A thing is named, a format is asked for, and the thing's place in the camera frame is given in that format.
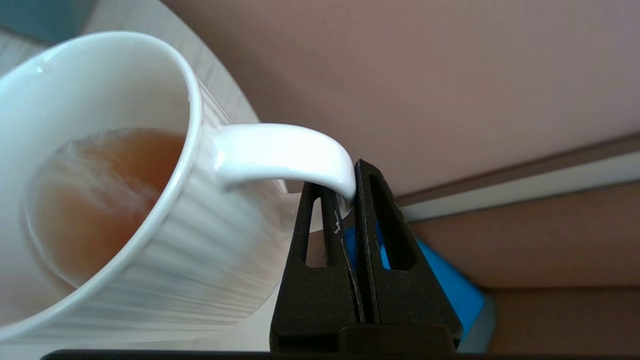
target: liquid surface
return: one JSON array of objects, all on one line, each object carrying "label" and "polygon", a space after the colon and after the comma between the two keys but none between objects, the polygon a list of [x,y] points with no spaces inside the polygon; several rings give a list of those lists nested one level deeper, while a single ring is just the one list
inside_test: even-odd
[{"label": "liquid surface", "polygon": [[184,135],[119,129],[62,146],[38,171],[24,214],[36,252],[79,287],[136,232],[178,162]]}]

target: white mug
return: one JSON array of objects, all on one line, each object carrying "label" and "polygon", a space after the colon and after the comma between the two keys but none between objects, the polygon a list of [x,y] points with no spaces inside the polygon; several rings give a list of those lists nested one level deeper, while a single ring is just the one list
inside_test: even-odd
[{"label": "white mug", "polygon": [[[78,289],[48,274],[20,222],[29,179],[70,140],[148,127],[186,134],[158,202],[124,248]],[[53,47],[0,79],[0,341],[203,338],[252,314],[287,257],[299,194],[346,203],[353,163],[313,130],[231,124],[168,44],[100,33]]]}]

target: blue object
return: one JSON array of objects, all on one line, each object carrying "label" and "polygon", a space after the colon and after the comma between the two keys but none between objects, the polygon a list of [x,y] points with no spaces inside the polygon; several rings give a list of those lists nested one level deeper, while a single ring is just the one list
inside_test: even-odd
[{"label": "blue object", "polygon": [[0,0],[0,26],[55,44],[82,31],[95,0]]},{"label": "blue object", "polygon": [[[377,224],[376,227],[378,230],[378,246],[380,247],[382,266],[390,270],[391,267],[389,266],[387,251],[385,251],[385,246],[382,243],[382,234],[380,233],[380,228]],[[355,228],[350,227],[346,229],[345,237],[347,239],[349,259],[351,260],[351,263],[355,264]],[[444,259],[442,259],[438,254],[431,250],[425,243],[418,239],[416,241],[418,242],[418,246],[420,247],[422,254],[431,266],[433,273],[436,275],[438,282],[440,282],[440,285],[444,290],[445,295],[447,295],[456,315],[458,315],[458,318],[462,323],[462,340],[464,340],[486,304],[485,297],[478,288],[462,276],[462,274],[460,274],[455,268],[444,261]]]}]

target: light pink wall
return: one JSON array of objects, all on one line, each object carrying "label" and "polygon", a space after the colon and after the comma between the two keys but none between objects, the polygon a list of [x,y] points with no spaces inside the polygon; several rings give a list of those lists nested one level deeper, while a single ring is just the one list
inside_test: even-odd
[{"label": "light pink wall", "polygon": [[640,131],[640,1],[166,0],[400,195]]}]

